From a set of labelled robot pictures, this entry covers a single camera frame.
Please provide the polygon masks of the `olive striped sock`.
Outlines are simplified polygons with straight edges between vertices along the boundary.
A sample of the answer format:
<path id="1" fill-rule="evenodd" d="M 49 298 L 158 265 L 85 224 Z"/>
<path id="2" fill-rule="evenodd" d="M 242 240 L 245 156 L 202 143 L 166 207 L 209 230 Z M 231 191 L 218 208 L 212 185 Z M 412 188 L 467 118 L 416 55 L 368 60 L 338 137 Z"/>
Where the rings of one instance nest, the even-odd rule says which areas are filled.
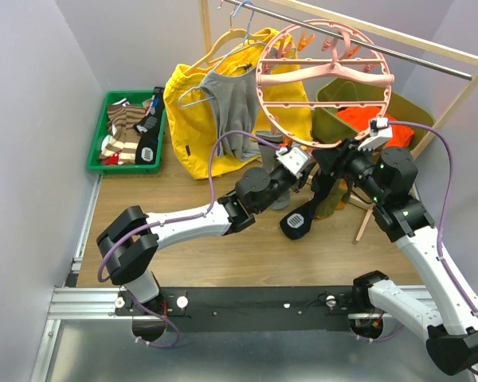
<path id="1" fill-rule="evenodd" d="M 344 209 L 350 199 L 351 192 L 345 180 L 338 180 L 327 197 L 322 201 L 315 212 L 318 220 L 328 218 L 335 210 Z"/>

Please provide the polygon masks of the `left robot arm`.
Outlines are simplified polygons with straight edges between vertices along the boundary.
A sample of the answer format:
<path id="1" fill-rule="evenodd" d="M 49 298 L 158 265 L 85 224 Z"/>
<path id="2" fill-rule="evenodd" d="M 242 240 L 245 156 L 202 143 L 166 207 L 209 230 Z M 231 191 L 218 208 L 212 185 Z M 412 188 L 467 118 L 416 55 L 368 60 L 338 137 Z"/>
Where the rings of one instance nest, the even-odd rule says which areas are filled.
<path id="1" fill-rule="evenodd" d="M 302 188 L 313 167 L 307 165 L 296 174 L 282 165 L 270 172 L 250 168 L 232 191 L 200 208 L 165 214 L 147 214 L 138 205 L 123 210 L 96 239 L 102 255 L 98 280 L 126 287 L 134 306 L 153 314 L 160 307 L 161 288 L 147 268 L 157 251 L 245 230 L 282 194 Z"/>

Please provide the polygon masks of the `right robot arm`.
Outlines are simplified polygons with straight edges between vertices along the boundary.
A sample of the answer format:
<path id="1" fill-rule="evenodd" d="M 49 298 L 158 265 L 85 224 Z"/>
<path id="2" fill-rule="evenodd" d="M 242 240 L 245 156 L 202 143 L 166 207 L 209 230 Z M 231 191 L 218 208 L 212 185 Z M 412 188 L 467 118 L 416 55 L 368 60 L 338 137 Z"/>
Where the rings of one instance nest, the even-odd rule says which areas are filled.
<path id="1" fill-rule="evenodd" d="M 372 199 L 377 225 L 413 264 L 436 305 L 429 308 L 373 271 L 354 281 L 352 306 L 393 316 L 424 342 L 433 363 L 449 376 L 477 365 L 478 297 L 440 242 L 428 210 L 409 193 L 417 176 L 410 152 L 391 146 L 373 161 L 350 138 L 312 155 L 319 178 L 350 181 Z"/>

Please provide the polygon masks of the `pink round clip hanger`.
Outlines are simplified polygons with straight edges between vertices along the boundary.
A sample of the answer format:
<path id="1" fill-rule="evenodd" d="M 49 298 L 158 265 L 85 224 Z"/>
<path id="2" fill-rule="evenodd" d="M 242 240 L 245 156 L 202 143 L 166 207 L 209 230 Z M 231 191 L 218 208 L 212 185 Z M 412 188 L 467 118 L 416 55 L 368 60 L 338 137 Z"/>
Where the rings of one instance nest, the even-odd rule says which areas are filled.
<path id="1" fill-rule="evenodd" d="M 377 117 L 382 120 L 381 128 L 387 128 L 387 119 L 384 117 L 390 104 L 394 75 L 391 74 L 386 59 L 381 53 L 373 53 L 371 58 L 350 57 L 353 38 L 358 37 L 362 43 L 370 43 L 371 40 L 357 29 L 340 24 L 336 21 L 314 19 L 306 23 L 305 29 L 324 26 L 326 31 L 337 31 L 338 35 L 331 42 L 325 44 L 324 50 L 331 56 L 326 59 L 291 58 L 288 56 L 293 47 L 290 33 L 299 28 L 296 23 L 282 29 L 264 48 L 258 60 L 256 74 L 256 93 L 260 106 L 271 123 L 272 127 L 280 132 L 289 142 L 302 145 L 307 150 L 331 149 L 337 147 L 337 142 L 320 143 L 308 141 L 286 130 L 278 122 L 278 118 L 272 114 L 271 108 L 336 108 L 341 107 L 377 107 Z M 314 79 L 342 79 L 354 81 L 359 84 L 371 85 L 382 90 L 380 100 L 366 101 L 332 101 L 332 102 L 300 102 L 300 101 L 268 101 L 264 98 L 264 90 L 268 87 L 302 82 Z"/>

